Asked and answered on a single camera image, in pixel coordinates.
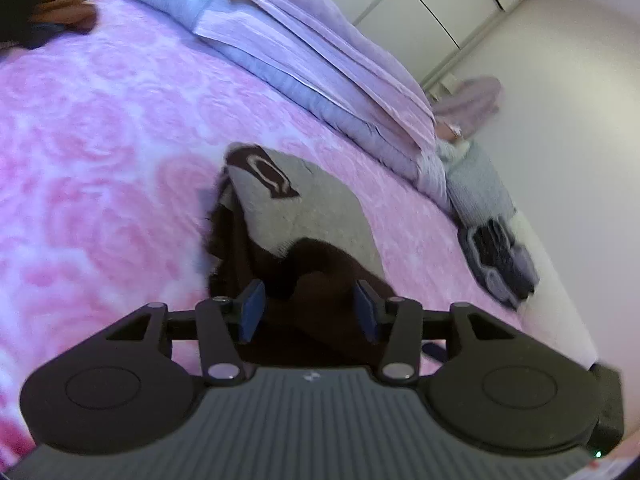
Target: bed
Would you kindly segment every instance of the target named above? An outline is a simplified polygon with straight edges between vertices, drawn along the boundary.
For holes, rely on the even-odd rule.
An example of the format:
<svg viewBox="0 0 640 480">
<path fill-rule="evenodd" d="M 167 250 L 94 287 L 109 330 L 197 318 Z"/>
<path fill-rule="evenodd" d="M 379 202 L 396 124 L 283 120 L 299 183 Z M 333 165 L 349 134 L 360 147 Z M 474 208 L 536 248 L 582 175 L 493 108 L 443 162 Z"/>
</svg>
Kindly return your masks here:
<svg viewBox="0 0 640 480">
<path fill-rule="evenodd" d="M 520 327 L 409 183 L 168 16 L 95 2 L 90 35 L 0 61 L 0 470 L 33 446 L 18 394 L 34 368 L 149 301 L 181 310 L 206 296 L 206 213 L 236 140 L 347 183 L 399 294 L 438 310 L 469 301 Z M 174 359 L 198 371 L 192 345 Z"/>
</svg>

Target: brown cloth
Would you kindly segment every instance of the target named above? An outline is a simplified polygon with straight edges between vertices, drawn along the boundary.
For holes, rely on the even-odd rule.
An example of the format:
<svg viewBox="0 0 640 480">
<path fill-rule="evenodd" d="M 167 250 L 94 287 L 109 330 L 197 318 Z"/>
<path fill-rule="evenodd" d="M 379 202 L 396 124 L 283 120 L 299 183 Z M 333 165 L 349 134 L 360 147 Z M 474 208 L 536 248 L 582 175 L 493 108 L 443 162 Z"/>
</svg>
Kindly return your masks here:
<svg viewBox="0 0 640 480">
<path fill-rule="evenodd" d="M 98 19 L 94 4 L 86 0 L 40 0 L 29 17 L 33 23 L 59 23 L 69 30 L 90 32 Z"/>
<path fill-rule="evenodd" d="M 354 238 L 364 240 L 366 245 L 371 237 L 373 252 L 378 256 L 353 193 L 315 164 L 259 146 L 231 151 L 226 162 L 220 200 L 211 215 L 213 230 L 207 242 L 207 251 L 222 262 L 210 276 L 209 291 L 212 296 L 236 297 L 251 280 L 258 278 L 264 282 L 268 298 L 252 342 L 236 345 L 240 357 L 246 362 L 271 366 L 377 367 L 385 345 L 370 344 L 362 334 L 354 313 L 354 284 L 356 280 L 367 280 L 382 298 L 394 296 L 394 291 L 344 250 L 314 239 L 314 234 L 318 235 L 316 238 L 322 237 L 322 233 L 314 232 L 318 223 L 335 221 L 335 230 L 344 229 L 340 216 L 345 214 L 344 204 L 354 203 L 358 210 L 348 215 L 356 217 L 353 225 L 361 231 Z M 302 171 L 296 172 L 297 162 L 303 163 Z M 313 184 L 307 186 L 303 179 Z M 333 202 L 333 208 L 322 200 L 323 195 Z M 248 203 L 248 196 L 253 196 L 254 201 Z M 324 216 L 324 220 L 318 221 L 314 208 L 322 208 L 318 215 Z M 283 215 L 271 215 L 274 210 L 284 211 Z M 297 221 L 295 228 L 287 221 L 287 211 Z M 366 229 L 358 223 L 360 214 Z M 267 250 L 252 238 L 245 217 L 250 225 L 267 232 L 274 223 L 270 218 L 282 218 L 273 229 L 286 234 L 295 231 L 296 235 L 285 243 L 286 250 Z M 308 229 L 300 227 L 303 218 L 311 218 Z M 259 229 L 252 231 L 260 240 Z M 308 236 L 299 236 L 306 231 Z"/>
</svg>

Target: clothes pile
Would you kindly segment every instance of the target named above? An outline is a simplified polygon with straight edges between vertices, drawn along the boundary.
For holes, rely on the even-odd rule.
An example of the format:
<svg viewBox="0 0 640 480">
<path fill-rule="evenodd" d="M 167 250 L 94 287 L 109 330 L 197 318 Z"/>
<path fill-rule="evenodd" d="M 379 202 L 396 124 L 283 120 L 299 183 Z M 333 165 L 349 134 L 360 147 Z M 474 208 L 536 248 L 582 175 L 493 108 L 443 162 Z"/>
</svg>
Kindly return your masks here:
<svg viewBox="0 0 640 480">
<path fill-rule="evenodd" d="M 504 306 L 516 310 L 540 281 L 529 251 L 502 217 L 462 228 L 458 240 L 474 277 Z"/>
<path fill-rule="evenodd" d="M 357 197 L 311 162 L 235 144 L 212 213 L 207 251 L 220 260 L 212 296 L 264 282 L 267 305 L 242 360 L 260 365 L 376 367 L 385 349 L 362 334 L 354 283 L 394 296 Z"/>
<path fill-rule="evenodd" d="M 34 49 L 64 30 L 90 32 L 97 10 L 87 0 L 1 0 L 0 48 Z"/>
</svg>

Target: gray and brown garment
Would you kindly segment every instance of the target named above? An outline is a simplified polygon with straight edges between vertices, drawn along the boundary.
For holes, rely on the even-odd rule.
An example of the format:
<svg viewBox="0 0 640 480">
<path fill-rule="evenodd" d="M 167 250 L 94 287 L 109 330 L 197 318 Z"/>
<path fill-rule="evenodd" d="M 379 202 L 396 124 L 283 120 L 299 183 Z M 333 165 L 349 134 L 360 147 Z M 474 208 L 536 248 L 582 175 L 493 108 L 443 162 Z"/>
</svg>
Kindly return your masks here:
<svg viewBox="0 0 640 480">
<path fill-rule="evenodd" d="M 226 154 L 207 251 L 220 259 L 212 296 L 263 280 L 267 307 L 241 358 L 261 365 L 375 367 L 384 346 L 366 341 L 353 311 L 364 279 L 394 294 L 357 197 L 311 162 L 260 146 Z"/>
</svg>

